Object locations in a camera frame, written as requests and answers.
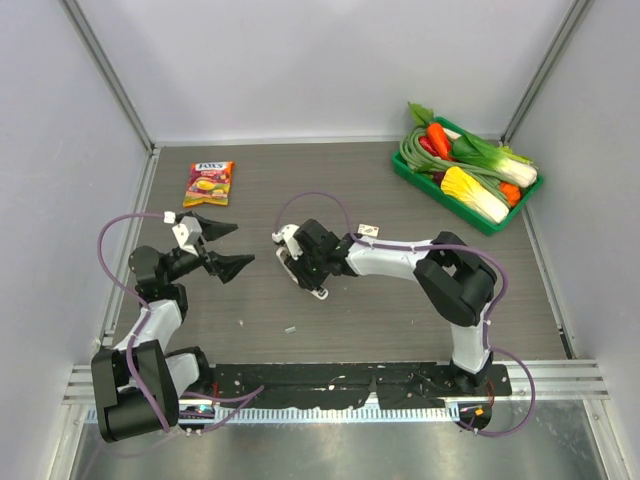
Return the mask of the white stapler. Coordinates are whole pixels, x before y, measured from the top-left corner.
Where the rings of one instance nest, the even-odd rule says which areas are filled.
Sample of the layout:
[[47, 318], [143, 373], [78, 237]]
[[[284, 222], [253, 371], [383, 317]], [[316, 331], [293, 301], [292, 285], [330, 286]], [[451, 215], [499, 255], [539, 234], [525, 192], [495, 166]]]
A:
[[279, 260], [290, 278], [303, 290], [310, 293], [318, 300], [325, 300], [328, 297], [328, 290], [323, 286], [327, 274], [314, 270], [304, 263], [303, 260], [286, 258]]

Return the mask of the white staple box sleeve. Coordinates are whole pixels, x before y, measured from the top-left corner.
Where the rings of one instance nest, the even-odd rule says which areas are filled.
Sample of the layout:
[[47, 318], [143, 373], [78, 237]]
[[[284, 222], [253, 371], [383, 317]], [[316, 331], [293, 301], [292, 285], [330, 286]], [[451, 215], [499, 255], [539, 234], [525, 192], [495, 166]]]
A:
[[357, 233], [363, 236], [377, 238], [379, 234], [379, 227], [368, 224], [360, 224], [358, 226]]

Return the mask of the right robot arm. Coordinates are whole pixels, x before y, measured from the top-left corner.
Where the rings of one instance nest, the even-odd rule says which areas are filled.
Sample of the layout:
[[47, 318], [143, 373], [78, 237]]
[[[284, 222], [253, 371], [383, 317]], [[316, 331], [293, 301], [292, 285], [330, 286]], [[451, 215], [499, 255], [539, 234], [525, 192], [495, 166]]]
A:
[[328, 296], [330, 276], [386, 276], [417, 283], [450, 324], [451, 380], [465, 395], [488, 382], [493, 354], [484, 321], [494, 299], [495, 271], [451, 232], [419, 242], [380, 242], [371, 236], [338, 237], [318, 221], [294, 226], [277, 254], [298, 286], [316, 298]]

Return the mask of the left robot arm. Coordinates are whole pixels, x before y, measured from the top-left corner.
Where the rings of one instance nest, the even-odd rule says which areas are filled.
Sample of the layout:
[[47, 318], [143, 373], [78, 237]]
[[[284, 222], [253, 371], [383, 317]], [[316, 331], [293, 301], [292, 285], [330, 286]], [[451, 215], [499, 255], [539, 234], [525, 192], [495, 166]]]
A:
[[159, 217], [170, 226], [177, 245], [166, 253], [142, 245], [129, 255], [135, 285], [118, 286], [138, 302], [139, 317], [123, 340], [100, 348], [90, 363], [99, 431], [107, 443], [169, 431], [178, 422], [181, 398], [211, 396], [213, 371], [204, 352], [198, 347], [166, 349], [188, 312], [186, 289], [179, 281], [202, 269], [228, 283], [255, 258], [207, 250], [207, 243], [237, 230], [234, 223], [193, 212], [166, 211]]

